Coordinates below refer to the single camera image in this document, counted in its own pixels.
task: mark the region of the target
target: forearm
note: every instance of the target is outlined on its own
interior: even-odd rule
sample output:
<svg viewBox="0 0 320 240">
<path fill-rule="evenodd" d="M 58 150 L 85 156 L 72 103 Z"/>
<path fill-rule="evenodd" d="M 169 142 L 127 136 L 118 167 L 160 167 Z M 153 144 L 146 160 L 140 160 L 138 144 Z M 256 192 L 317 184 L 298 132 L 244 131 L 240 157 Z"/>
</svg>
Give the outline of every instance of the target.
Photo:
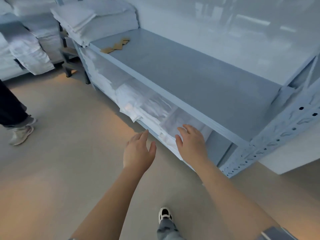
<svg viewBox="0 0 320 240">
<path fill-rule="evenodd" d="M 235 239 L 254 240 L 262 231 L 278 226 L 210 161 L 196 166 L 195 170 Z"/>
<path fill-rule="evenodd" d="M 78 240 L 119 239 L 131 198 L 141 177 L 141 173 L 123 169 L 71 237 Z"/>
</svg>

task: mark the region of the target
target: gray floor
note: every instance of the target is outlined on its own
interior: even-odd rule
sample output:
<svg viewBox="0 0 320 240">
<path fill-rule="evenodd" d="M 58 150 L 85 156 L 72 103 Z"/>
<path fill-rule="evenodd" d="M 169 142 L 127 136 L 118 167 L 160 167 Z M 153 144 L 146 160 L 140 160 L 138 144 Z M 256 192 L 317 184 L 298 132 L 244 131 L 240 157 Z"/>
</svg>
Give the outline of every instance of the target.
<svg viewBox="0 0 320 240">
<path fill-rule="evenodd" d="M 61 70 L 13 79 L 8 86 L 39 121 L 17 147 L 7 144 L 10 131 L 0 129 L 0 239 L 67 239 L 120 173 L 125 142 L 143 128 Z M 157 147 L 121 239 L 156 239 L 163 205 L 188 240 L 231 239 L 198 176 L 161 143 Z M 318 160 L 279 176 L 256 163 L 232 180 L 300 240 L 316 240 L 319 170 Z"/>
</svg>

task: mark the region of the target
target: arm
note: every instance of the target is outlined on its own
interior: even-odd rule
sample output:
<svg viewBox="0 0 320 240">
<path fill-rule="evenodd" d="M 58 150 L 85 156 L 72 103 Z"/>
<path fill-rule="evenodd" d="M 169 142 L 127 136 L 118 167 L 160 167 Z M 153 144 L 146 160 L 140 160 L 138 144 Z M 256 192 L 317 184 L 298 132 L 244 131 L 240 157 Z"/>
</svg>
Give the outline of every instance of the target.
<svg viewBox="0 0 320 240">
<path fill-rule="evenodd" d="M 148 130 L 136 134 L 127 143 L 123 155 L 123 170 L 111 188 L 83 220 L 71 238 L 78 240 L 119 239 L 134 191 L 142 175 L 156 156 L 153 141 L 148 151 Z"/>
<path fill-rule="evenodd" d="M 278 223 L 258 204 L 237 190 L 231 181 L 208 159 L 204 138 L 196 128 L 183 125 L 176 135 L 182 156 L 201 178 L 212 201 L 235 239 L 254 240 L 262 231 Z"/>
</svg>

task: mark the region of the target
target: white wall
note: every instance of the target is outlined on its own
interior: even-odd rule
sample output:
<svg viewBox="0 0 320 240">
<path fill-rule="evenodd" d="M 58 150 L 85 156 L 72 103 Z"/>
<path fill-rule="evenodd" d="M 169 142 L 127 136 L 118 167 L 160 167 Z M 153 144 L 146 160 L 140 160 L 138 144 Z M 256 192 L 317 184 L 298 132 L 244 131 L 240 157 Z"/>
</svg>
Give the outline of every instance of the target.
<svg viewBox="0 0 320 240">
<path fill-rule="evenodd" d="M 320 122 L 263 157 L 259 162 L 282 174 L 320 158 Z"/>
<path fill-rule="evenodd" d="M 142 28 L 285 84 L 320 44 L 320 0 L 127 0 Z"/>
</svg>

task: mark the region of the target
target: hand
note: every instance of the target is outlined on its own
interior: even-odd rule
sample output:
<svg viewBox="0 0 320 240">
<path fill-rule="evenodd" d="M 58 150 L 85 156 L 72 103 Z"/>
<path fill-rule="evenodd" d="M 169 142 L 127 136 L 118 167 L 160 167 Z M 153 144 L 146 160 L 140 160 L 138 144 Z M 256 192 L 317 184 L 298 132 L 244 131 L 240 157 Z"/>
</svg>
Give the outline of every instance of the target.
<svg viewBox="0 0 320 240">
<path fill-rule="evenodd" d="M 149 131 L 134 135 L 123 154 L 123 168 L 128 168 L 141 176 L 148 170 L 156 156 L 156 142 L 151 142 L 150 149 L 147 149 L 147 139 Z"/>
<path fill-rule="evenodd" d="M 175 135 L 176 144 L 182 159 L 196 170 L 199 164 L 209 161 L 206 142 L 201 132 L 192 125 L 184 124 L 182 126 L 184 128 L 178 127 L 178 131 L 183 142 L 179 135 Z"/>
</svg>

